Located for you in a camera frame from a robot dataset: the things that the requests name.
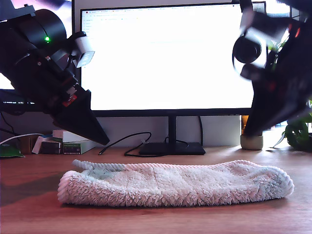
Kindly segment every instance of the bright screen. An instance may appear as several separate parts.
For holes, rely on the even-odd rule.
[[[239,4],[82,10],[95,50],[81,69],[91,109],[250,108],[252,84],[232,64],[241,15]]]

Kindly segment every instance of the desk surface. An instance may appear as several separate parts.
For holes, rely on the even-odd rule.
[[[2,159],[1,233],[312,233],[312,154],[280,150],[243,151],[207,148],[203,156],[124,157],[125,149],[98,156],[93,149],[79,156],[27,155]],[[219,207],[108,208],[62,205],[59,179],[74,159],[106,163],[211,165],[237,159],[285,170],[295,184],[283,199]]]

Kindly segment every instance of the black cable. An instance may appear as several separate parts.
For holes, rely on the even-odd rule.
[[[15,135],[15,136],[19,136],[19,134],[13,133],[13,132],[11,132],[9,130],[6,130],[4,128],[0,128],[0,131],[5,132],[5,133],[9,133],[9,134],[12,134],[12,135]]]
[[[15,134],[16,136],[18,136],[18,134],[14,131],[13,126],[12,126],[11,124],[9,124],[9,123],[6,121],[6,119],[5,119],[4,115],[3,115],[3,113],[0,112],[0,114],[1,114],[1,117],[2,117],[3,121],[12,129],[12,133]]]
[[[72,61],[73,61],[73,56],[70,55],[70,56],[68,57],[68,63],[67,63],[67,66],[65,67],[65,69],[68,69],[68,68],[69,68],[69,66],[70,66],[70,64],[72,63]]]
[[[137,135],[142,135],[142,134],[149,134],[149,137],[145,140],[145,142],[147,142],[151,136],[152,136],[152,133],[151,132],[142,132],[142,133],[134,133],[134,134],[131,134],[131,135],[128,135],[128,136],[125,136],[124,138],[106,146],[104,149],[102,149],[98,155],[101,155],[103,154],[108,148],[112,147],[113,145],[116,145],[117,143],[121,142],[122,140],[124,139],[127,139],[129,137],[133,137],[133,136],[137,136]],[[133,151],[133,150],[136,150],[137,148],[141,147],[144,143],[141,143],[139,144],[138,146],[128,150],[127,152],[124,153],[125,156],[134,156],[134,157],[161,157],[161,156],[166,156],[166,155],[132,155],[132,154],[129,154],[129,152]]]
[[[203,122],[201,121],[201,117],[198,116],[199,126],[200,126],[200,144],[204,145],[204,130],[203,130]]]
[[[165,138],[164,143],[167,143],[167,139],[169,139],[168,136]],[[189,147],[189,143],[187,143],[186,141],[183,141],[183,140],[175,140],[175,141],[186,144],[186,148]]]

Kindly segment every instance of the white towel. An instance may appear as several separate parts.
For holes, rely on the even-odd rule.
[[[210,166],[106,164],[74,160],[61,178],[62,203],[96,206],[204,206],[283,198],[294,190],[281,169],[232,161]]]

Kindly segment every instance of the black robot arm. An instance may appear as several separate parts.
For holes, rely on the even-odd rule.
[[[15,9],[10,0],[0,0],[0,19],[0,72],[56,126],[106,145],[109,139],[90,108],[91,92],[57,63],[67,55],[77,68],[88,64],[94,51],[86,34],[67,38],[53,12]]]

